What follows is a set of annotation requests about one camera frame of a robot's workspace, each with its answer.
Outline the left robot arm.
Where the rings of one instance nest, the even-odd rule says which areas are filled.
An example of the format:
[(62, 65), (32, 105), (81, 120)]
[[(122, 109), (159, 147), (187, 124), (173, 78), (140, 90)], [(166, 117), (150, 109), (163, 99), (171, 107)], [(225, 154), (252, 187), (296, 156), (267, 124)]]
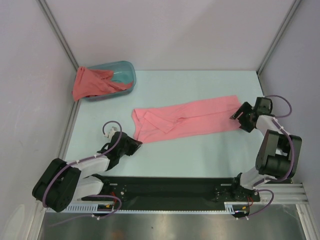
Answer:
[(35, 184), (32, 196), (57, 213), (85, 197), (107, 199), (111, 188), (100, 174), (113, 169), (123, 156), (132, 156), (143, 144), (119, 131), (111, 131), (107, 137), (109, 142), (84, 161), (53, 159)]

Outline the light pink t shirt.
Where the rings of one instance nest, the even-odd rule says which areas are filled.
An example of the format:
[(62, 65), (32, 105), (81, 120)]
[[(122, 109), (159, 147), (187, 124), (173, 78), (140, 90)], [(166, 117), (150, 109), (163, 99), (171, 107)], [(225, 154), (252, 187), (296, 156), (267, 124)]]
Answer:
[(135, 108), (134, 139), (147, 143), (237, 130), (230, 117), (240, 108), (237, 96), (203, 99), (158, 108)]

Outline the teal plastic bin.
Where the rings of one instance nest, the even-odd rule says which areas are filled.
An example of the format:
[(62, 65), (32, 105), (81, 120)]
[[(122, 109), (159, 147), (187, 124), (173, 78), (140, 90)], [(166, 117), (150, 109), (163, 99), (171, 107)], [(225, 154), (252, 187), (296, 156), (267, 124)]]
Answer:
[(91, 70), (111, 70), (113, 71), (113, 78), (111, 79), (113, 82), (130, 85), (130, 88), (124, 91), (110, 93), (107, 95), (85, 97), (84, 99), (89, 102), (102, 101), (128, 95), (133, 91), (137, 82), (135, 68), (129, 61), (115, 61), (110, 63), (94, 65), (88, 68)]

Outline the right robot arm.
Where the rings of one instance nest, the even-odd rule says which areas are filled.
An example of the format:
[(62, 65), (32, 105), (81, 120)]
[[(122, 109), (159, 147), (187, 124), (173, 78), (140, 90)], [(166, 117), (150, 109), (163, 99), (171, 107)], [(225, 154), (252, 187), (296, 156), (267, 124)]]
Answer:
[(240, 123), (240, 129), (248, 133), (257, 129), (263, 135), (255, 166), (232, 180), (230, 194), (237, 201), (242, 201), (260, 185), (270, 181), (280, 183), (296, 173), (302, 138), (285, 130), (272, 110), (269, 97), (257, 97), (254, 106), (245, 102), (230, 117)]

